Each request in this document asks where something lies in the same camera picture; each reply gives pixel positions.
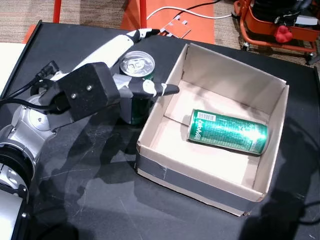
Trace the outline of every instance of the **cardboard box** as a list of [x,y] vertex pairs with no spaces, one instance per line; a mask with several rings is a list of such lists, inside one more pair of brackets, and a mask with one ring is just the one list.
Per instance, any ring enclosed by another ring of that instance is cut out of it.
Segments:
[[[240,216],[268,193],[289,86],[284,80],[197,46],[186,45],[168,79],[180,92],[161,97],[137,142],[138,174]],[[268,125],[260,156],[187,141],[193,109]]]

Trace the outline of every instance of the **black table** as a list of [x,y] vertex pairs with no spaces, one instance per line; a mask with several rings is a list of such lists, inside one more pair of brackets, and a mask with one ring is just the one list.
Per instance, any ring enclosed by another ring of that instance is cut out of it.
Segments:
[[[21,58],[7,92],[30,81],[50,60],[71,71],[123,30],[42,23]],[[165,81],[185,43],[152,36],[130,50],[151,54],[155,81]],[[42,152],[31,188],[29,239],[247,240],[319,239],[320,112],[315,70],[306,66],[197,43],[290,85],[285,124],[270,191],[250,216],[236,217],[157,185],[134,170],[142,127],[121,122],[119,108],[61,128]],[[116,65],[113,72],[119,71]],[[16,106],[0,110],[0,125]]]

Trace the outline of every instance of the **red knob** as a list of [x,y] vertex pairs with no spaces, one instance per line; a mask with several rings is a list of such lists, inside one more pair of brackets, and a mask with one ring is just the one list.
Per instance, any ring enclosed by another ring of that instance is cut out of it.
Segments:
[[292,32],[290,32],[289,28],[284,25],[281,25],[277,28],[274,36],[275,40],[280,44],[287,43],[293,38]]

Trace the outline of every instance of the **carpet floor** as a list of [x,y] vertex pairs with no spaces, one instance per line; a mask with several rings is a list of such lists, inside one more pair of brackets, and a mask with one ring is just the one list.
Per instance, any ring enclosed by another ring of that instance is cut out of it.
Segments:
[[[105,28],[119,28],[128,0],[63,0],[60,22]],[[233,0],[222,0],[215,4],[214,15],[222,16],[233,10]],[[42,19],[51,22],[53,0],[1,0],[0,42],[21,43],[30,25]],[[239,23],[229,17],[215,20],[215,44],[241,49],[243,38]],[[256,47],[251,52],[304,65],[305,54],[290,50]]]

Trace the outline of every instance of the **green can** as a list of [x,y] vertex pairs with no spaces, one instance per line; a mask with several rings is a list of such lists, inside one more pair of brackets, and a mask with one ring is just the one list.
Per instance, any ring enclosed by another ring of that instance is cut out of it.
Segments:
[[[122,73],[131,77],[140,77],[144,80],[153,80],[153,72],[156,67],[156,62],[152,56],[143,51],[130,51],[120,60],[120,70]],[[139,125],[143,124],[152,107],[151,99],[122,99],[121,106],[130,106],[128,111],[122,107],[120,116],[128,124]]]
[[188,140],[260,155],[267,147],[268,127],[261,123],[194,109]]

